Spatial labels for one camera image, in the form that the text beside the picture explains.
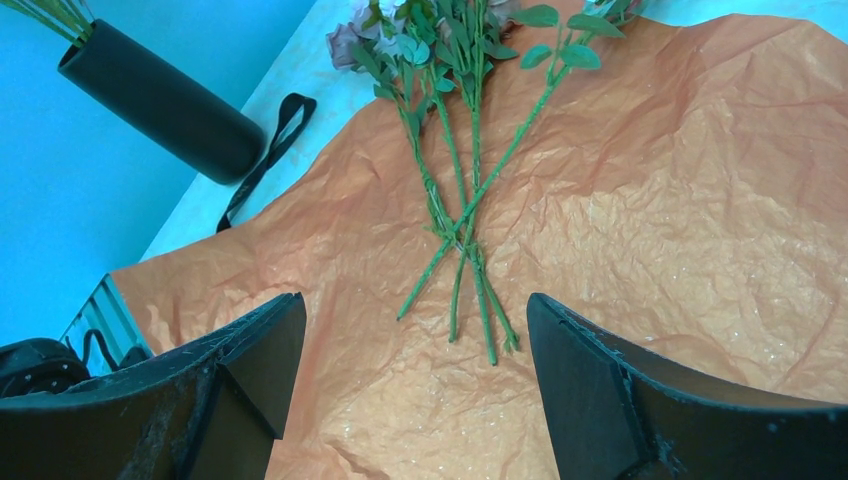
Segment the orange wrapping paper sheet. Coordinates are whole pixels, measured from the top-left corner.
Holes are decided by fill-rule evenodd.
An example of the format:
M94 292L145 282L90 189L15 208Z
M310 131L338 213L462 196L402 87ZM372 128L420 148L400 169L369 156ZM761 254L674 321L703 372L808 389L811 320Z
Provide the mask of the orange wrapping paper sheet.
M847 398L847 44L821 22L632 23L554 92L487 193L488 275L520 335L543 292L681 363ZM528 348L491 366L438 247L394 106L358 112L306 175L230 231L121 270L156 352L283 292L303 355L270 479L553 479Z

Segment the orange paper flower bouquet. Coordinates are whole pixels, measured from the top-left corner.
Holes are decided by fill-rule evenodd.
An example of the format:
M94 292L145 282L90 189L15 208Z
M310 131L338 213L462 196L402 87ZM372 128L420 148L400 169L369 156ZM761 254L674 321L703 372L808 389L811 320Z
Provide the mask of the orange paper flower bouquet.
M645 9L642 1L586 1L562 16L548 3L522 1L354 1L349 21L326 37L332 65L365 73L376 97L393 103L426 195L430 231L441 244L400 313L409 312L443 257L458 255L453 286L474 282L486 353L520 347L488 276L477 212L497 175L483 167L484 90L499 63L542 69L544 88L516 128L512 157L554 91L576 70L601 65L592 43L620 38Z

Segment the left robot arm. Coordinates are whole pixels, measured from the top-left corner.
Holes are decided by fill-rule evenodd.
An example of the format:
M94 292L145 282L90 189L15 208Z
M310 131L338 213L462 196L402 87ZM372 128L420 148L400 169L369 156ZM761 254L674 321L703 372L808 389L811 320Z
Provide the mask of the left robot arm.
M98 329L85 332L82 356L69 341L47 338L23 340L1 348L1 397L19 397L34 393L62 393L72 386L95 378L88 368L92 343L98 346L109 371L114 373L142 363L152 354L140 345L131 347L117 362Z

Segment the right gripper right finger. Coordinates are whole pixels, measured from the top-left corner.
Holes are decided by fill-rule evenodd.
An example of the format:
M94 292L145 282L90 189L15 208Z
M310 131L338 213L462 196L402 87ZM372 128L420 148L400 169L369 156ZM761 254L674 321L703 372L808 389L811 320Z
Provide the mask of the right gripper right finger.
M529 340L563 479L843 479L847 408L684 366L552 297Z

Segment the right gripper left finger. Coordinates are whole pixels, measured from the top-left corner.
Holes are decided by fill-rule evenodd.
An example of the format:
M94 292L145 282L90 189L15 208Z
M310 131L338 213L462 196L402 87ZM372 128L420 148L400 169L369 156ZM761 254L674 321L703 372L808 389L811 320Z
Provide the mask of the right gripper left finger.
M261 479L304 345L300 294L123 370L1 397L5 479Z

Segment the black ribbon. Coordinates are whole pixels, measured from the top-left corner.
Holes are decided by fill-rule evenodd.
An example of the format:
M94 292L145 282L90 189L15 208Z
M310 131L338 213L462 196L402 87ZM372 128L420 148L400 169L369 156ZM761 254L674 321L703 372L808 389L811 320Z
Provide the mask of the black ribbon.
M278 110L276 129L271 137L268 151L232 195L218 221L215 233L221 233L232 226L233 216L245 204L265 174L300 137L311 121L316 108L317 101L314 98L299 93L291 93L282 100Z

